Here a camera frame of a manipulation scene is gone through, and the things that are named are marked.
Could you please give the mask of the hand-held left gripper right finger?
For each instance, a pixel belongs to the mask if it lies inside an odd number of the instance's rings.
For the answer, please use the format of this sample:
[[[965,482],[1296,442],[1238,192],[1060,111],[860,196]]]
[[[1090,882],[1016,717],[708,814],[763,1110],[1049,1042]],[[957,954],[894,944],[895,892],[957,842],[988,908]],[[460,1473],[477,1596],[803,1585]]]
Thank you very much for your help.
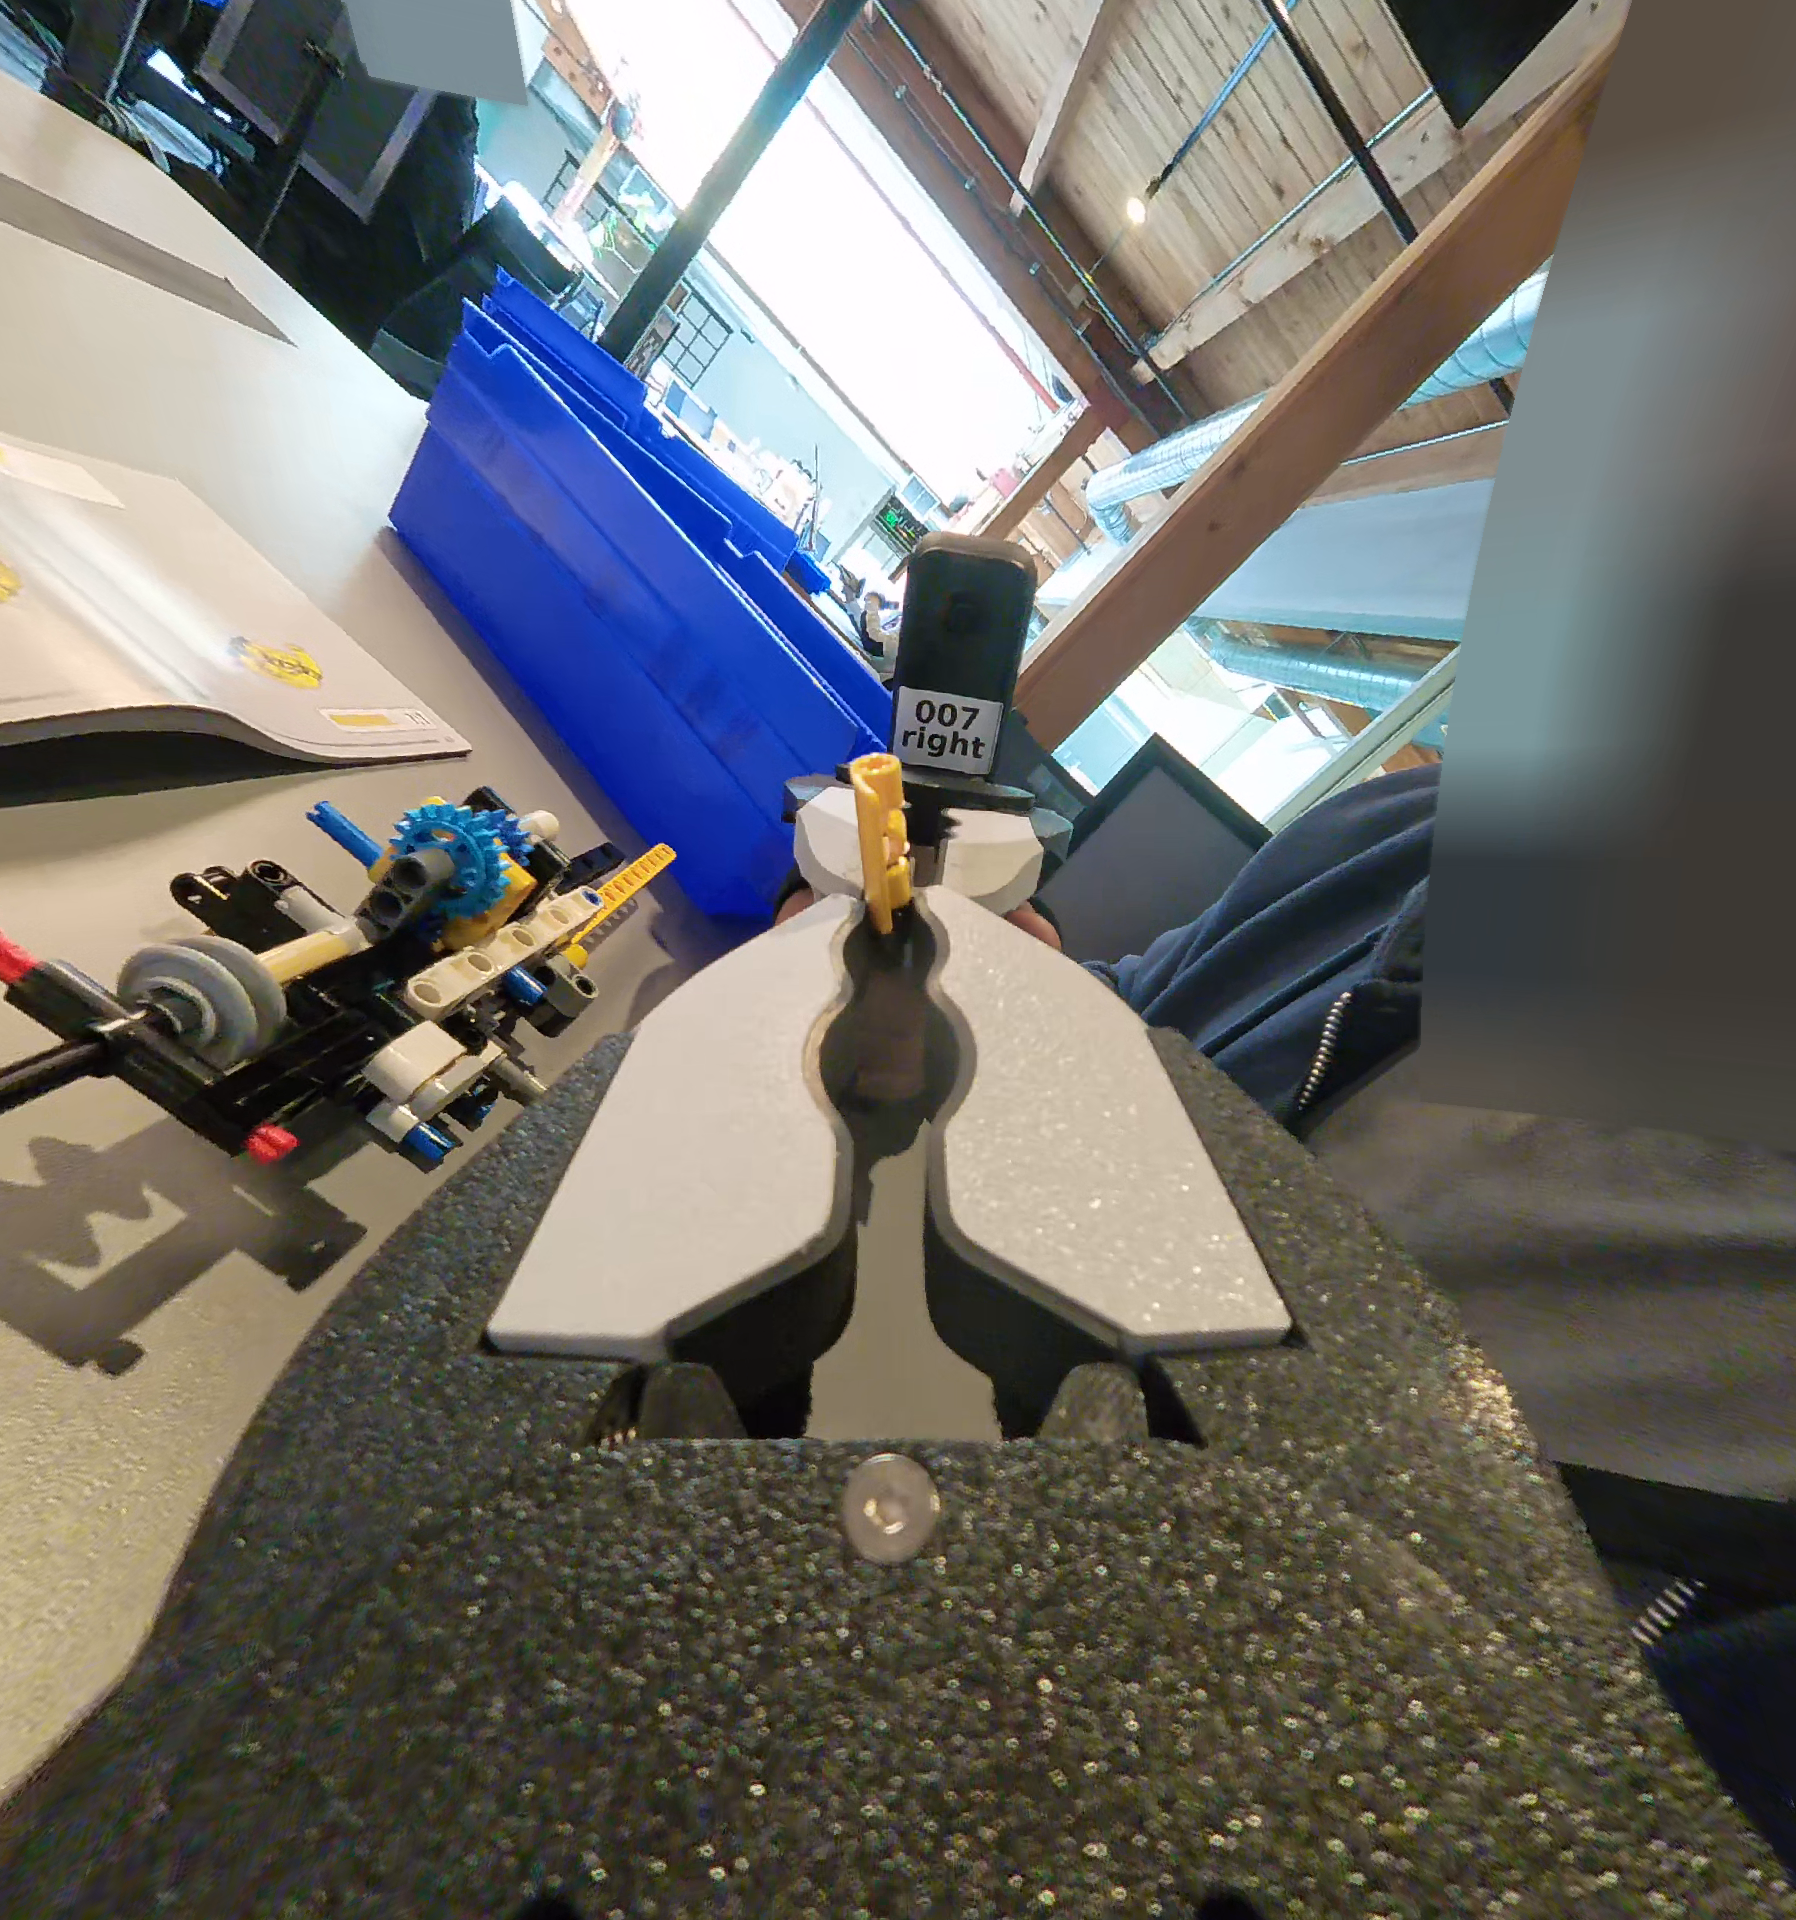
[[[919,911],[957,1042],[928,1170],[949,1253],[1129,1356],[1282,1343],[1293,1316],[1153,1031],[984,906],[928,887]]]

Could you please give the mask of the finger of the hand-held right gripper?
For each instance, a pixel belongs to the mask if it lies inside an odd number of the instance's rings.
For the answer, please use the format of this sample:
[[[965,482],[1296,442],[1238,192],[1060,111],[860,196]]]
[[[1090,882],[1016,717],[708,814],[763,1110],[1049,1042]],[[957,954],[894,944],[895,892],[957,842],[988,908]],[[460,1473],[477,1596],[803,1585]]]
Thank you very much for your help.
[[[817,788],[792,822],[793,864],[817,900],[864,897],[860,806],[852,788]]]
[[[912,881],[938,884],[1006,917],[1036,892],[1045,848],[1031,817],[1002,811],[945,811],[932,839],[912,848]]]

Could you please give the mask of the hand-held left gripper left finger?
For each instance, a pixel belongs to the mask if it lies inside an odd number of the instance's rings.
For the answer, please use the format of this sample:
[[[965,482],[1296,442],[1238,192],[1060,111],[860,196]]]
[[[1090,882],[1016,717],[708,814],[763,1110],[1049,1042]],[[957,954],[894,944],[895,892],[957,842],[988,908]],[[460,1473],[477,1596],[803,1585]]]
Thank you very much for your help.
[[[863,900],[821,900],[635,1028],[486,1323],[528,1356],[658,1360],[841,1238],[848,1134],[819,1040]]]

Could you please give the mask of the yellow lego connector piece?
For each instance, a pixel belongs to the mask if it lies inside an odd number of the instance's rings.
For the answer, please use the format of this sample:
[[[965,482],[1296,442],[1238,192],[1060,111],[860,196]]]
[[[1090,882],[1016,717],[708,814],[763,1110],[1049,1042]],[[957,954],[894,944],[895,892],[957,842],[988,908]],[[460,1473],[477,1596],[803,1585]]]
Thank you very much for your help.
[[[852,792],[863,902],[877,934],[892,934],[911,911],[912,859],[905,822],[901,763],[892,752],[873,752],[846,767]]]

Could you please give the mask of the lego vehicle model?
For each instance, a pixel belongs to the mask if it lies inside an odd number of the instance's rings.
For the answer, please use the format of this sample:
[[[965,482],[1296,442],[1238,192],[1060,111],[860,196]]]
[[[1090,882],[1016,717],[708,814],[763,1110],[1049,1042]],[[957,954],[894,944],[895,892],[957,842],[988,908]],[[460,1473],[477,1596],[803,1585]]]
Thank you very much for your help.
[[[384,838],[326,802],[308,819],[362,867],[356,906],[265,859],[177,874],[200,931],[138,948],[111,983],[0,931],[3,1001],[52,1035],[0,1067],[0,1116],[108,1077],[255,1163],[346,1114],[431,1172],[498,1100],[546,1097],[522,1035],[579,1019],[592,949],[675,859],[568,852],[555,814],[488,788],[419,802]]]

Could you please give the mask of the person's right hand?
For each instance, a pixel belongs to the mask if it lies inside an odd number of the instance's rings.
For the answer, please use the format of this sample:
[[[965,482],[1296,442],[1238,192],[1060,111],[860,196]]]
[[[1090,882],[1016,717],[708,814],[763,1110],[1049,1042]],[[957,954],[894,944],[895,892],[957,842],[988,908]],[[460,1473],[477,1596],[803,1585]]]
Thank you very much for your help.
[[[821,1081],[843,1120],[922,1122],[940,1097],[932,1050],[925,976],[873,964],[853,978],[821,1042]]]

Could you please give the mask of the black-framed grey board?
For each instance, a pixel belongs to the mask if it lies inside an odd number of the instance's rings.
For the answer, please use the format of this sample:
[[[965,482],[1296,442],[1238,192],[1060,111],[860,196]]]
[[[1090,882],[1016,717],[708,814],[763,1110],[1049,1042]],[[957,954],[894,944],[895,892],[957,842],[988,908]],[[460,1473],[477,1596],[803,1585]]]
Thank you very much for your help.
[[[1195,922],[1267,839],[1264,822],[1152,736],[1082,806],[1036,897],[1071,957],[1109,964]]]

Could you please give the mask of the large blue storage bin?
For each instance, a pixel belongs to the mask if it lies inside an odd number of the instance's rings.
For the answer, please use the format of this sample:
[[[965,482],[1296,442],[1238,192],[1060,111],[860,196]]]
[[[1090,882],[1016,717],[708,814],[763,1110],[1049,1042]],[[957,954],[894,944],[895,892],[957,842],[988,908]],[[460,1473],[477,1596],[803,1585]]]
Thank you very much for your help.
[[[460,334],[390,525],[708,917],[769,920],[783,788],[886,742],[863,659],[515,345]]]

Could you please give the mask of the row of blue bins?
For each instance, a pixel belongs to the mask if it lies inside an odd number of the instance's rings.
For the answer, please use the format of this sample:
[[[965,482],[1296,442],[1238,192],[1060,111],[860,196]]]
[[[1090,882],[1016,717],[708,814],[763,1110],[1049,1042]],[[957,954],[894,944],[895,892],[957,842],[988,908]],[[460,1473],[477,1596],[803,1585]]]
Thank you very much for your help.
[[[810,596],[832,590],[825,568],[782,520],[655,412],[640,378],[505,272],[462,308],[460,334],[492,352],[515,349],[603,449],[629,472],[713,561],[755,555]]]

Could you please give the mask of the open instruction booklet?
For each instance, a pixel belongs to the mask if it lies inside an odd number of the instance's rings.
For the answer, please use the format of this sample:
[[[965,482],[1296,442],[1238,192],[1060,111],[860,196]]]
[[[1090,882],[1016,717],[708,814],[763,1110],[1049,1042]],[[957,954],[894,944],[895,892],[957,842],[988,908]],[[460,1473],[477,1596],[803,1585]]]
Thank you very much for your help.
[[[317,767],[471,749],[185,484],[0,439],[0,748],[154,733]]]

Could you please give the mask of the wood-framed dark panel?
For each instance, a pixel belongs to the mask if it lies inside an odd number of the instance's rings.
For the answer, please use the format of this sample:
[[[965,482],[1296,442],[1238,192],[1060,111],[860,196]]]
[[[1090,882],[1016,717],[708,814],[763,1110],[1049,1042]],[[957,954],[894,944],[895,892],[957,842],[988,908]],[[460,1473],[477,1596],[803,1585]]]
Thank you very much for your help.
[[[1387,1],[1448,121],[1464,129],[1572,1]]]

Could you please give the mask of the metal air duct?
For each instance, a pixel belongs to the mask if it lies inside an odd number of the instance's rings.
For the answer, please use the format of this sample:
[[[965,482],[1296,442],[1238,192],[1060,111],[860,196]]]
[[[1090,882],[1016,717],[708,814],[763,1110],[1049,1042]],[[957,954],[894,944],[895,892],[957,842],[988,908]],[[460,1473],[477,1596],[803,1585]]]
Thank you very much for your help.
[[[1443,397],[1506,379],[1519,371],[1529,352],[1534,320],[1551,266],[1545,263],[1521,281],[1464,342],[1401,403],[1413,410]],[[1141,497],[1184,484],[1219,450],[1265,397],[1249,397],[1230,410],[1193,421],[1181,432],[1153,442],[1123,463],[1092,474],[1082,503],[1092,524],[1115,543],[1132,537],[1129,504]]]

